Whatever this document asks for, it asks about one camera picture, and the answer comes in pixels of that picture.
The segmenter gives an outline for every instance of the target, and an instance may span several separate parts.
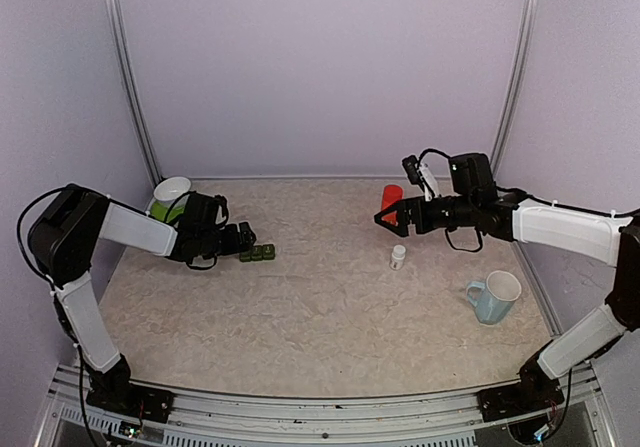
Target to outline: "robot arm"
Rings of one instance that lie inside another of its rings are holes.
[[[604,304],[529,359],[520,369],[518,384],[480,392],[486,421],[541,410],[551,401],[561,403],[559,377],[606,352],[627,330],[640,327],[640,212],[607,216],[547,203],[520,189],[498,189],[484,154],[446,157],[458,195],[402,199],[377,214],[376,223],[401,237],[409,235],[411,224],[417,234],[474,227],[480,241],[481,235],[490,235],[550,245],[617,267],[613,291]],[[411,183],[418,184],[420,161],[411,156],[403,166]],[[499,190],[506,193],[499,195]],[[383,220],[391,212],[396,213],[395,223]]]
[[[69,185],[47,206],[29,231],[38,270],[52,286],[63,329],[81,347],[91,378],[87,403],[166,422],[171,394],[129,383],[131,370],[109,336],[91,283],[91,257],[99,239],[136,247],[192,268],[196,257],[215,260],[250,250],[249,224],[228,224],[226,199],[192,192],[177,227],[147,217],[95,191]]]

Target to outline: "mug handle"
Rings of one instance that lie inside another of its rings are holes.
[[[469,292],[471,289],[478,289],[482,292],[486,288],[487,284],[485,284],[484,282],[476,282],[475,280],[473,282],[469,282],[469,284],[467,284],[467,300],[469,301],[469,303],[474,307],[478,306],[478,299],[474,298]]]

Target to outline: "black wire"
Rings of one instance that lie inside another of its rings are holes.
[[[509,192],[509,193],[519,193],[522,194],[524,196],[526,196],[527,199],[531,199],[534,200],[540,204],[544,204],[544,205],[548,205],[550,207],[558,207],[560,209],[567,209],[567,210],[574,210],[576,212],[582,212],[584,214],[591,214],[591,215],[597,215],[600,217],[608,217],[611,218],[611,213],[610,212],[601,212],[599,210],[592,210],[592,209],[586,209],[584,207],[576,207],[575,205],[567,205],[567,204],[560,204],[560,203],[554,203],[554,202],[550,202],[548,200],[544,200],[544,199],[540,199],[538,197],[536,197],[535,195],[529,194],[527,192],[525,192],[522,189],[518,189],[518,188],[510,188],[510,189],[505,189],[504,187],[497,187],[498,190],[500,192]],[[623,212],[621,214],[614,214],[613,218],[614,219],[621,219],[624,217],[633,217],[634,215],[638,215],[640,214],[640,208],[639,209],[635,209],[629,212]]]
[[[455,245],[453,245],[453,242],[451,242],[451,237],[449,237],[449,231],[447,229],[444,229],[444,236],[447,239],[447,242],[449,243],[449,247],[451,247],[453,250],[458,250],[460,252],[469,252],[472,254],[476,254],[478,252],[480,252],[482,250],[482,247],[484,247],[484,243],[482,242],[482,236],[480,235],[480,232],[478,232],[476,230],[476,236],[478,238],[478,247],[476,247],[475,249],[463,249],[460,247],[456,247]]]
[[[57,189],[50,190],[49,192],[46,192],[46,193],[38,196],[35,200],[32,200],[29,203],[29,205],[27,205],[24,208],[24,210],[20,213],[20,216],[18,217],[18,222],[16,224],[16,234],[17,234],[17,237],[18,237],[18,247],[20,247],[20,253],[22,254],[22,258],[24,259],[24,261],[29,266],[29,268],[33,271],[34,274],[36,274],[38,277],[40,277],[45,282],[48,282],[49,284],[51,284],[49,279],[42,272],[40,272],[40,269],[36,268],[36,266],[33,265],[33,263],[31,262],[31,259],[29,259],[29,256],[27,255],[27,251],[24,248],[24,244],[22,242],[22,221],[24,220],[25,216],[29,213],[29,211],[31,209],[33,209],[33,207],[35,207],[38,203],[42,202],[44,199],[46,199],[47,197],[49,197],[49,196],[51,196],[53,194],[57,194],[59,192],[65,191],[65,190],[76,190],[76,189],[73,189],[73,188],[71,188],[69,186],[58,187]]]
[[[200,271],[204,271],[204,270],[211,270],[213,269],[216,264],[218,263],[218,256],[214,255],[213,256],[213,264],[211,265],[207,265],[205,267],[200,267],[199,265],[193,265],[193,264],[187,264],[187,267],[189,267],[191,270],[200,270]]]
[[[20,248],[20,253],[22,254],[22,258],[24,259],[25,263],[27,264],[27,266],[29,267],[29,269],[31,269],[31,271],[36,274],[38,277],[40,277],[42,280],[44,280],[45,282],[47,282],[49,284],[49,286],[51,287],[51,289],[53,290],[53,284],[51,283],[51,281],[47,278],[46,275],[44,275],[40,269],[38,269],[35,265],[33,265],[33,262],[31,262],[31,259],[29,258],[29,256],[27,255],[27,251],[24,247],[24,242],[22,240],[22,222],[24,221],[25,216],[31,211],[31,209],[33,209],[37,204],[39,204],[40,202],[42,202],[44,199],[46,199],[47,197],[52,196],[53,194],[58,194],[60,192],[68,192],[68,191],[82,191],[82,192],[91,192],[97,195],[104,195],[101,194],[100,192],[96,192],[95,190],[92,189],[88,189],[86,187],[80,187],[80,186],[73,186],[73,185],[66,185],[64,187],[58,187],[55,189],[52,189],[48,192],[45,192],[44,194],[38,196],[37,198],[35,198],[34,200],[32,200],[29,205],[27,205],[24,210],[20,213],[20,215],[18,216],[18,221],[16,223],[16,236],[18,238],[18,247]],[[131,210],[132,212],[136,212],[137,214],[140,215],[145,215],[144,212],[136,209],[135,207],[131,207],[127,204],[124,204],[122,202],[120,202],[119,200],[114,200],[114,199],[109,199],[110,202],[113,202],[116,205],[119,205],[121,207],[124,207],[125,209]]]
[[[87,430],[87,435],[91,440],[91,443],[94,447],[100,447],[96,442],[96,439],[93,437],[93,433],[91,432],[91,428],[89,427],[89,421],[87,420],[87,411],[84,406],[84,388],[83,388],[83,380],[84,380],[84,357],[82,356],[82,347],[78,344],[78,355],[80,356],[80,382],[79,382],[79,394],[80,394],[80,410],[82,411],[82,420],[84,422],[84,428]]]
[[[553,437],[558,433],[558,431],[560,430],[560,427],[562,427],[562,424],[564,423],[564,419],[567,417],[567,411],[569,410],[569,401],[571,400],[571,378],[572,377],[573,377],[573,367],[569,369],[569,377],[567,378],[567,400],[564,403],[564,410],[562,411],[562,417],[560,417],[560,421],[558,422],[558,425],[554,427],[553,431],[542,439],[544,442],[546,442],[547,440],[549,440],[551,437]]]
[[[445,154],[441,150],[438,150],[438,149],[425,149],[420,154],[420,157],[418,157],[418,165],[420,165],[420,162],[422,161],[422,159],[424,159],[425,155],[427,155],[427,154],[438,154],[440,157],[444,157],[447,160],[449,160],[451,158],[451,156],[449,154]]]
[[[171,205],[167,209],[167,212],[164,214],[164,220],[162,222],[166,224],[169,221],[169,214],[171,214],[176,204],[180,202],[182,199],[184,199],[187,195],[191,195],[192,193],[193,193],[192,190],[190,190],[189,192],[184,192],[183,194],[180,194],[176,200],[171,202]]]

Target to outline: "white bottle cap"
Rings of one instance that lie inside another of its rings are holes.
[[[391,253],[391,256],[396,259],[396,260],[404,260],[404,256],[407,253],[407,249],[405,248],[404,245],[396,245],[393,248],[393,252]]]

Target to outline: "white mug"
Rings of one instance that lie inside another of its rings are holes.
[[[474,297],[473,290],[480,295]],[[473,305],[478,321],[486,325],[500,322],[522,294],[522,286],[516,276],[502,270],[494,270],[484,282],[469,282],[467,300]]]
[[[191,181],[186,177],[169,177],[160,182],[153,191],[153,197],[167,209],[181,195],[186,194],[191,189]],[[174,206],[174,209],[184,207],[187,197],[183,197]]]

